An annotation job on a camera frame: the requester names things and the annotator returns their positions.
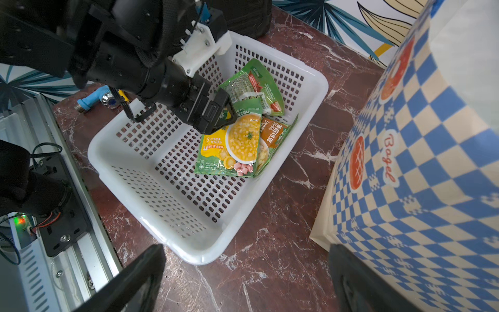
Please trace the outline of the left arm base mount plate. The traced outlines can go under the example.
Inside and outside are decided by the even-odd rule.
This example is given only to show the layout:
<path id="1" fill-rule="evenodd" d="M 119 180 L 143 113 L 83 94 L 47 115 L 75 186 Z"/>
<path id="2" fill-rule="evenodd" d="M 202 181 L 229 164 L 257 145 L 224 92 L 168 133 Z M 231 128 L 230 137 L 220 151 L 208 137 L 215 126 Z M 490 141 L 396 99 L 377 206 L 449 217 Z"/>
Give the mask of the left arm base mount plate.
<path id="1" fill-rule="evenodd" d="M 52 217 L 36 229 L 47 256 L 55 257 L 86 235 L 91 230 L 91 223 L 61 155 L 44 158 L 35 172 L 65 187 L 62 204 L 55 206 Z"/>

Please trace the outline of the green packet yellow soup picture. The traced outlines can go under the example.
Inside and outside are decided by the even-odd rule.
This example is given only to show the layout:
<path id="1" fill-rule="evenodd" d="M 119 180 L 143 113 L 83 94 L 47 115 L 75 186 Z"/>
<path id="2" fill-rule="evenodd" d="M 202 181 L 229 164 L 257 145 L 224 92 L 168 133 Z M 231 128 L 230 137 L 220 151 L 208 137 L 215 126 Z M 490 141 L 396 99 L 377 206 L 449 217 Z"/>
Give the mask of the green packet yellow soup picture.
<path id="1" fill-rule="evenodd" d="M 249 98 L 234 105 L 235 123 L 212 135 L 201 136 L 194 172 L 199 175 L 225 175 L 252 178 L 259 155 L 263 116 L 262 98 Z"/>

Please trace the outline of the orange brown condiment packet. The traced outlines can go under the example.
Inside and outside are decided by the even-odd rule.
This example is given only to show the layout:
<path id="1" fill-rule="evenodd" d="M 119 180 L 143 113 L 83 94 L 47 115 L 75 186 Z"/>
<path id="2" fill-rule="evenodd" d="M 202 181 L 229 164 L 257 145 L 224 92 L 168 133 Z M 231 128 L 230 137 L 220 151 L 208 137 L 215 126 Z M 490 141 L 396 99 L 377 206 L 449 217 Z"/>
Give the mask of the orange brown condiment packet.
<path id="1" fill-rule="evenodd" d="M 256 161 L 256 170 L 254 177 L 259 176 L 265 167 L 272 160 L 275 152 L 281 144 L 286 140 L 288 134 L 295 126 L 298 118 L 291 124 L 278 122 L 268 117 L 264 117 L 261 122 L 258 158 Z"/>

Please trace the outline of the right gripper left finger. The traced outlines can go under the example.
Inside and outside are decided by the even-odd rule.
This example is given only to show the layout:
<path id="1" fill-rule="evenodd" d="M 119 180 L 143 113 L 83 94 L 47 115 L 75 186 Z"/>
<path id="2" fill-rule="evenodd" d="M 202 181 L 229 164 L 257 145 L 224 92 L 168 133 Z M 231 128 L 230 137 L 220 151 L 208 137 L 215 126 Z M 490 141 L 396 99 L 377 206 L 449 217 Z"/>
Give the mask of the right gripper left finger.
<path id="1" fill-rule="evenodd" d="M 77 311 L 153 311 L 161 287 L 166 256 L 151 245 Z"/>

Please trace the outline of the white plastic perforated basket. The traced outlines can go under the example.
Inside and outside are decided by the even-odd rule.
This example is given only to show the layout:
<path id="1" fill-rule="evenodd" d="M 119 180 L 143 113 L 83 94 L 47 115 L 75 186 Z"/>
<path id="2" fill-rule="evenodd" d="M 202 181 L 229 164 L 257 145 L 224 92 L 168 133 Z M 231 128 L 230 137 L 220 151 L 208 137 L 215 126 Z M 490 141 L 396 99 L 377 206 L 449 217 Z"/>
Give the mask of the white plastic perforated basket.
<path id="1" fill-rule="evenodd" d="M 216 90 L 253 58 L 272 74 L 285 103 L 280 122 L 292 126 L 255 178 L 197 175 L 200 134 L 164 105 L 144 122 L 125 113 L 91 141 L 88 160 L 101 181 L 160 243 L 182 260 L 206 265 L 232 241 L 326 97 L 326 77 L 305 63 L 247 36 L 231 34 L 223 55 L 199 70 Z"/>

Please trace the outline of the blue checkered paper bag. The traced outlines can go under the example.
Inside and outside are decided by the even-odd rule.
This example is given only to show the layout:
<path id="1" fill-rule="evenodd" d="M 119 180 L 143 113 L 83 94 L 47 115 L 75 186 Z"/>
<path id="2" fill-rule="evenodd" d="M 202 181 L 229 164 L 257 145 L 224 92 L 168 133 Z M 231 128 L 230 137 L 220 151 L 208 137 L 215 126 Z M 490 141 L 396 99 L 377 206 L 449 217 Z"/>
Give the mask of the blue checkered paper bag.
<path id="1" fill-rule="evenodd" d="M 498 2 L 359 11 L 395 43 L 311 231 L 423 311 L 498 310 Z"/>

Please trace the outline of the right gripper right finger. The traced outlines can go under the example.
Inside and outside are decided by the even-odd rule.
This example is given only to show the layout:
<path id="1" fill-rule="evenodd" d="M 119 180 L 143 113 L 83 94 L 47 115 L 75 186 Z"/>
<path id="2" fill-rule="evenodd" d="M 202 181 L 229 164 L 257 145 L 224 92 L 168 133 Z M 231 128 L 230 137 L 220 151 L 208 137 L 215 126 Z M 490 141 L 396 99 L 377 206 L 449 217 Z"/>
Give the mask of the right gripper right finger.
<path id="1" fill-rule="evenodd" d="M 342 244 L 332 244 L 329 270 L 341 311 L 419 311 Z"/>

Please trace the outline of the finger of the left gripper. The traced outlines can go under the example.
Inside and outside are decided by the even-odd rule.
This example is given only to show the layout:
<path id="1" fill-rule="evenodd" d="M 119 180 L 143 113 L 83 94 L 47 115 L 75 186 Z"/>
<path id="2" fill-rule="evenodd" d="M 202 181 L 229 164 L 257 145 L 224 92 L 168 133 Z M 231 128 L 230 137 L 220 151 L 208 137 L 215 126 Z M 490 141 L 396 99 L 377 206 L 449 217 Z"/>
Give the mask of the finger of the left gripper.
<path id="1" fill-rule="evenodd" d="M 212 135 L 235 122 L 236 111 L 231 98 L 224 89 L 220 89 L 214 100 L 207 102 L 196 129 L 203 135 Z"/>

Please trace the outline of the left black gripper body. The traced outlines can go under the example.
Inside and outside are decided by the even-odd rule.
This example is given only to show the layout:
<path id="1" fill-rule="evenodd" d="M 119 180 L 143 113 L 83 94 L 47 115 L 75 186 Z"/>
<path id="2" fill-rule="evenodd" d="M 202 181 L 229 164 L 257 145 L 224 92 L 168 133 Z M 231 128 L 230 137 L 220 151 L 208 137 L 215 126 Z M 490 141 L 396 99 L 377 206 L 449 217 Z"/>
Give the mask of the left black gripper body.
<path id="1" fill-rule="evenodd" d="M 135 48 L 121 40 L 102 41 L 86 77 L 106 84 L 132 122 L 144 121 L 159 103 L 188 125 L 213 123 L 213 103 L 208 98 L 211 84 L 206 79 L 188 77 L 182 67 L 167 58 L 147 68 Z M 139 97 L 146 112 L 134 114 L 119 90 Z"/>

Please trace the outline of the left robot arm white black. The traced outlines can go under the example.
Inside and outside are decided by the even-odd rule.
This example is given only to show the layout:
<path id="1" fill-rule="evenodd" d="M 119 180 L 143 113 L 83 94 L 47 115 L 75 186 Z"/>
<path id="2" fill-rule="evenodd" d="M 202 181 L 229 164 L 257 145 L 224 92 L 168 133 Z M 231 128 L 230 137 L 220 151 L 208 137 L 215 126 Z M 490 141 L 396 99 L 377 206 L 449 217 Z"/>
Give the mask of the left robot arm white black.
<path id="1" fill-rule="evenodd" d="M 204 1 L 2 1 L 1 62 L 105 84 L 132 122 L 165 105 L 210 135 L 237 119 L 226 91 L 199 74 L 232 41 Z"/>

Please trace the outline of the green packet with barcode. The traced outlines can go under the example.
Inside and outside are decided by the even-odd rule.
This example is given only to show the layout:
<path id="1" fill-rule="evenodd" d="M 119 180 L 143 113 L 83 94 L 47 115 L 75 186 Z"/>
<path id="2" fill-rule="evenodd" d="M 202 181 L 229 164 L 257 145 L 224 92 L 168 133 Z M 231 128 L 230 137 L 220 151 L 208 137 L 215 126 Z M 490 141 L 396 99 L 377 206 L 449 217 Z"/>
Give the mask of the green packet with barcode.
<path id="1" fill-rule="evenodd" d="M 285 103 L 278 85 L 266 67 L 255 58 L 223 82 L 220 89 L 229 94 L 233 103 L 260 97 L 263 114 L 270 116 L 285 114 Z"/>

